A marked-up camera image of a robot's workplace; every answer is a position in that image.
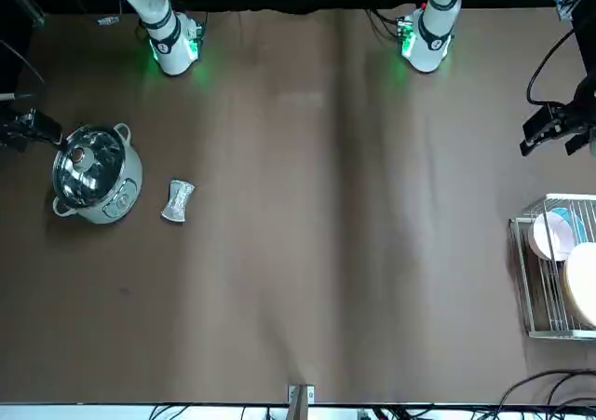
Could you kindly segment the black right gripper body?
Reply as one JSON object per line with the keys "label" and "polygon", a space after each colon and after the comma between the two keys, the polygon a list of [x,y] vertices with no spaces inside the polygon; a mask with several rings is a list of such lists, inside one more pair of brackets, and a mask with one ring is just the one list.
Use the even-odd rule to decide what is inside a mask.
{"label": "black right gripper body", "polygon": [[33,111],[19,112],[15,110],[1,111],[1,140],[24,139],[32,136]]}

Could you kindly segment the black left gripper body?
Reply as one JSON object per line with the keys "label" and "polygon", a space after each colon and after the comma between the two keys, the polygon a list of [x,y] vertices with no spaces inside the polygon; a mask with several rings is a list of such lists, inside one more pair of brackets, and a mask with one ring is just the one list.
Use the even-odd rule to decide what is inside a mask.
{"label": "black left gripper body", "polygon": [[595,78],[585,77],[576,87],[574,98],[561,109],[564,131],[590,131],[595,128]]}

